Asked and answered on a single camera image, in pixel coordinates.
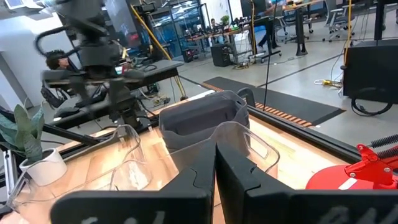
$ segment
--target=robot workstation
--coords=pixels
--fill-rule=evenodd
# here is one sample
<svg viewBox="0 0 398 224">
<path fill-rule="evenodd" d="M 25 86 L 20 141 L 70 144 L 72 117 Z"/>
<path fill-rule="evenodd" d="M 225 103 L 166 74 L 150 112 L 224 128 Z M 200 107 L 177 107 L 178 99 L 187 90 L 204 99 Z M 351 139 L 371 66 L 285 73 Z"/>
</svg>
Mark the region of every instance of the robot workstation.
<svg viewBox="0 0 398 224">
<path fill-rule="evenodd" d="M 130 59 L 109 41 L 101 1 L 53 1 L 66 25 L 34 44 L 46 56 L 43 38 L 74 30 L 80 45 L 55 58 L 78 52 L 82 69 L 45 71 L 43 81 L 68 85 L 85 107 L 43 127 L 73 141 L 57 148 L 59 160 L 19 170 L 17 155 L 4 153 L 8 200 L 0 223 L 398 223 L 398 147 L 373 151 L 398 135 L 353 152 L 301 127 L 279 130 L 281 121 L 257 109 L 248 88 L 188 98 L 178 77 L 182 63 L 153 34 L 155 4 L 121 1 L 150 37 L 145 57 Z M 182 93 L 174 105 L 151 111 L 131 94 L 167 78 Z M 109 99 L 93 102 L 87 83 L 106 83 Z M 1 114 L 17 122 L 12 112 Z M 104 114 L 114 126 L 91 136 L 67 130 Z M 275 143 L 284 136 L 290 140 Z"/>
</svg>

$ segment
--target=red object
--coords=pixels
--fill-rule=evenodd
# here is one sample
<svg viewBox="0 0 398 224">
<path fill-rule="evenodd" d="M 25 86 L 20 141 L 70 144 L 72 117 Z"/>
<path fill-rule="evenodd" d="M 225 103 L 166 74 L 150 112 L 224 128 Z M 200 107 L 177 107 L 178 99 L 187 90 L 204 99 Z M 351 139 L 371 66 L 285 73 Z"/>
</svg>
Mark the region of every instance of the red object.
<svg viewBox="0 0 398 224">
<path fill-rule="evenodd" d="M 362 161 L 353 165 L 333 166 L 317 172 L 308 181 L 307 190 L 359 190 L 397 189 L 398 177 L 393 175 L 398 168 L 398 156 L 381 159 L 365 145 L 358 145 Z M 398 146 L 385 152 L 394 152 Z"/>
</svg>

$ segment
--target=clear plastic container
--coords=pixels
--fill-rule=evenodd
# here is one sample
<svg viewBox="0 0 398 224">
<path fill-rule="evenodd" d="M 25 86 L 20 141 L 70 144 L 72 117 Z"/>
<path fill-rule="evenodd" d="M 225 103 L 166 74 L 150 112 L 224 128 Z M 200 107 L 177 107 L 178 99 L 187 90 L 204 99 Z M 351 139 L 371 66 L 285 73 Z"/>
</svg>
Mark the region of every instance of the clear plastic container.
<svg viewBox="0 0 398 224">
<path fill-rule="evenodd" d="M 72 191 L 160 190 L 192 164 L 202 145 L 210 139 L 233 146 L 277 178 L 278 151 L 239 123 L 222 123 L 209 139 L 172 154 L 159 133 L 158 129 L 144 133 L 141 142 L 130 126 L 121 126 L 110 140 L 67 160 L 68 172 L 50 185 L 39 187 L 23 173 L 7 204 L 31 224 L 42 224 L 49 223 L 52 204 Z M 223 215 L 220 205 L 216 186 L 214 218 Z"/>
</svg>

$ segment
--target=gray storage bin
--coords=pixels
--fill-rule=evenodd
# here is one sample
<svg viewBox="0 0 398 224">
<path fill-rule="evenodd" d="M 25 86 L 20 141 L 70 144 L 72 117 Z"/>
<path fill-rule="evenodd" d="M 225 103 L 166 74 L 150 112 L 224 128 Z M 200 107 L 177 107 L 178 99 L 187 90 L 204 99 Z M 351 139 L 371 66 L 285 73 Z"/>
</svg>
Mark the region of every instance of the gray storage bin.
<svg viewBox="0 0 398 224">
<path fill-rule="evenodd" d="M 232 91 L 222 91 L 164 109 L 159 127 L 169 153 L 209 138 L 215 128 L 235 121 L 249 128 L 246 102 Z"/>
</svg>

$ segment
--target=gray floor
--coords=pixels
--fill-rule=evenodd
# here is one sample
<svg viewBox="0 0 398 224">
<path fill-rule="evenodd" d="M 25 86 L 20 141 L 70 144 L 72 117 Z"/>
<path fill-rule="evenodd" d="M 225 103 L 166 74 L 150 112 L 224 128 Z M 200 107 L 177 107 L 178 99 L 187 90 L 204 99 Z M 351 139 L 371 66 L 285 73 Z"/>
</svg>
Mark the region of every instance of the gray floor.
<svg viewBox="0 0 398 224">
<path fill-rule="evenodd" d="M 383 33 L 384 38 L 392 38 L 398 36 L 398 25 L 396 24 L 395 11 L 387 13 L 386 26 L 387 29 Z M 357 21 L 353 21 L 355 35 L 353 39 L 371 40 L 374 35 L 374 14 L 367 17 L 359 16 Z M 341 70 L 340 65 L 343 64 L 343 58 L 338 57 L 343 50 L 345 44 L 344 38 L 342 40 L 329 42 L 322 42 L 322 38 L 328 36 L 327 28 L 324 28 L 324 22 L 318 22 L 313 25 L 314 33 L 310 34 L 310 40 L 306 43 L 308 55 L 304 57 L 296 57 L 296 45 L 294 43 L 281 45 L 282 56 L 274 55 L 271 57 L 271 65 L 269 68 L 269 85 L 270 90 L 279 91 L 289 95 L 305 98 L 308 100 L 332 105 L 335 107 L 347 110 L 339 116 L 324 122 L 323 124 L 314 128 L 320 133 L 326 134 L 339 141 L 348 143 L 350 145 L 357 145 L 359 143 L 369 143 L 372 139 L 381 138 L 387 135 L 396 134 L 396 124 L 398 123 L 398 106 L 394 106 L 390 111 L 373 118 L 364 118 L 354 114 L 349 107 L 349 99 L 339 96 L 338 90 L 335 88 L 328 88 L 314 84 L 315 80 L 323 79 L 340 79 Z M 289 35 L 294 34 L 294 27 L 288 28 Z M 256 33 L 257 41 L 264 35 L 264 31 Z M 248 49 L 246 40 L 237 42 L 238 50 L 244 51 Z M 244 60 L 247 55 L 243 55 L 240 60 Z M 259 86 L 266 82 L 267 65 L 254 64 L 245 70 L 234 70 L 233 67 L 220 68 L 213 65 L 210 56 L 201 58 L 191 63 L 186 63 L 179 68 L 180 75 L 197 83 L 209 80 L 214 77 L 230 78 L 239 82 L 248 83 Z M 171 103 L 179 101 L 181 93 L 176 84 L 170 80 L 164 80 L 159 83 L 160 93 L 167 95 L 172 99 Z M 185 91 L 188 96 L 194 96 L 206 89 L 182 79 Z M 76 99 L 70 100 L 68 103 L 73 103 Z M 366 107 L 380 107 L 379 103 L 364 102 Z M 45 106 L 46 123 L 51 122 L 54 110 Z M 99 131 L 101 127 L 111 125 L 111 121 L 107 116 L 101 118 L 97 123 L 91 121 L 82 124 L 79 128 L 72 128 L 71 131 L 80 134 L 91 134 Z M 68 142 L 69 140 L 44 133 L 44 140 Z M 57 147 L 58 144 L 43 143 L 43 148 Z"/>
</svg>

